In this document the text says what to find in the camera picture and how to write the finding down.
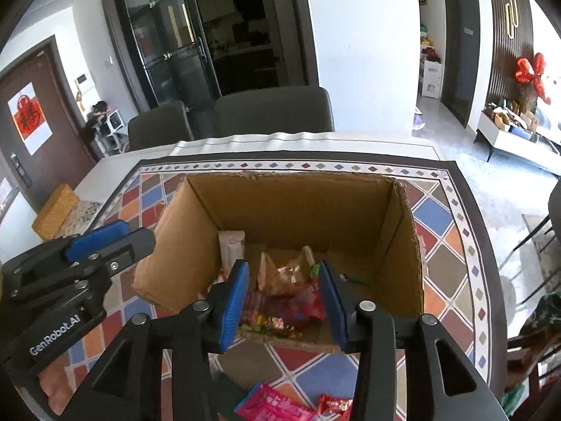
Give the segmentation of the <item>left human hand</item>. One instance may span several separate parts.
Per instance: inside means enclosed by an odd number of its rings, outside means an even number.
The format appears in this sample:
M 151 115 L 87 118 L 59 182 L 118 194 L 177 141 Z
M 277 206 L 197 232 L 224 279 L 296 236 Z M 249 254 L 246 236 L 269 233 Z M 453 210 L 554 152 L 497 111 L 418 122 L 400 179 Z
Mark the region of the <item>left human hand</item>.
M 39 383 L 48 398 L 49 408 L 56 415 L 61 415 L 73 396 L 63 363 L 57 359 L 49 364 L 39 374 Z

